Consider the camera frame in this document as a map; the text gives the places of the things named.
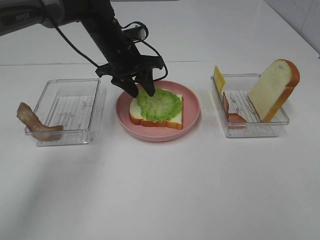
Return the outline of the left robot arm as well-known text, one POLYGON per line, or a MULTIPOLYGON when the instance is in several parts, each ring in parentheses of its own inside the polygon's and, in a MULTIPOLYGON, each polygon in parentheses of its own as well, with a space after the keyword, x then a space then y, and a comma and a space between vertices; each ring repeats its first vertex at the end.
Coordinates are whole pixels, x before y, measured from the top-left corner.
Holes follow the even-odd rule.
POLYGON ((156 92, 153 69, 166 69, 162 56, 142 55, 136 47, 144 43, 148 28, 135 21, 135 27, 121 26, 108 0, 2 0, 0 34, 6 35, 36 24, 56 29, 61 37, 83 58, 96 67, 99 77, 111 76, 111 83, 133 98, 141 85, 149 96, 156 92), (60 26, 80 22, 107 63, 98 65, 62 33, 60 26))

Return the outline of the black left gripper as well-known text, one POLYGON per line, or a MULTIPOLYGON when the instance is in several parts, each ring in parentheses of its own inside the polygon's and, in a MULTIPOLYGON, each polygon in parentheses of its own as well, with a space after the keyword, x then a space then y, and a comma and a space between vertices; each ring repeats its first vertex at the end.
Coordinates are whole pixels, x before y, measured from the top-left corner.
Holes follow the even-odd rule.
POLYGON ((138 96, 138 87, 130 78, 136 77, 136 82, 152 97, 156 92, 153 69, 165 69, 164 60, 160 55, 140 54, 116 20, 110 1, 89 0, 80 22, 107 60, 107 64, 97 67, 96 74, 113 76, 111 83, 133 98, 138 96))

